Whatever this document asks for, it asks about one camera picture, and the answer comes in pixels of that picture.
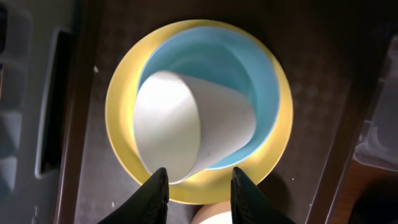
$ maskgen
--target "countertop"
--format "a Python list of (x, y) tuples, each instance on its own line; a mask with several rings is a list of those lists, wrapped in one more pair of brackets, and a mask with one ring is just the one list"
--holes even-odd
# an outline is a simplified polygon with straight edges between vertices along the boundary
[[(84, 128), (80, 130), (84, 134), (81, 169), (79, 159), (74, 164), (77, 168), (69, 168), (80, 176), (78, 182), (69, 181), (76, 188), (72, 192), (77, 192), (71, 194), (76, 198), (72, 212), (75, 223), (98, 222), (139, 187), (110, 146), (104, 122), (106, 92), (119, 61), (139, 39), (156, 28), (185, 19), (214, 19), (238, 26), (264, 42), (278, 58), (292, 90), (294, 123), (282, 159), (259, 188), (298, 224), (326, 220), (366, 115), (385, 53), (384, 43), (389, 38), (382, 19), (375, 19), (382, 17), (378, 11), (367, 13), (378, 6), (361, 1), (100, 2), (103, 7), (96, 7), (97, 14), (92, 15), (98, 29), (90, 31), (97, 34), (91, 37), (95, 38), (91, 43), (95, 57), (91, 70), (86, 70), (92, 75), (92, 82), (87, 82), (91, 93), (89, 86), (82, 87), (90, 97), (86, 123), (79, 124)], [(65, 177), (72, 176), (68, 171), (71, 153), (64, 152)], [(61, 182), (61, 196), (68, 190), (64, 184)], [(61, 196), (56, 219), (62, 217), (60, 208), (66, 206)], [(190, 223), (198, 208), (169, 202), (167, 223)]]

